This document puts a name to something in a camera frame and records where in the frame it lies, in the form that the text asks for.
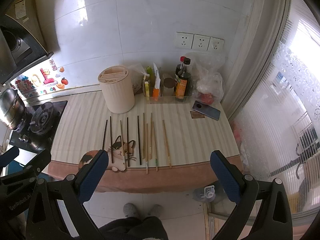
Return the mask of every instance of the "power outlet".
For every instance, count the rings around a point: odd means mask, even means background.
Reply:
[[[222,50],[223,44],[224,44],[223,39],[210,37],[208,50],[209,51],[220,51],[220,50]]]
[[[209,36],[195,34],[195,36],[193,38],[192,49],[207,50],[209,40],[210,40]]]
[[[179,49],[191,49],[193,34],[176,33],[175,47]]]

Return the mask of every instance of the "brown label on tablecloth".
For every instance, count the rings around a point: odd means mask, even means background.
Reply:
[[[190,111],[190,114],[191,114],[191,118],[192,119],[204,118],[204,114],[201,114],[201,113],[196,112],[196,111]]]

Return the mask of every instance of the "black bottle cap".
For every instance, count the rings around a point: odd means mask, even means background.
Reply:
[[[190,59],[188,57],[185,57],[183,63],[186,65],[190,65]]]

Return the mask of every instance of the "stainless steel pot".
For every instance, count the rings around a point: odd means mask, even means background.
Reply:
[[[18,91],[7,88],[0,95],[0,121],[11,130],[18,128],[25,113],[25,106]]]

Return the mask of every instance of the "black pants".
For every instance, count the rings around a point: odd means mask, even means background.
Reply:
[[[147,217],[144,220],[129,217],[117,219],[99,228],[107,240],[142,240],[156,238],[168,240],[162,222],[157,217]]]

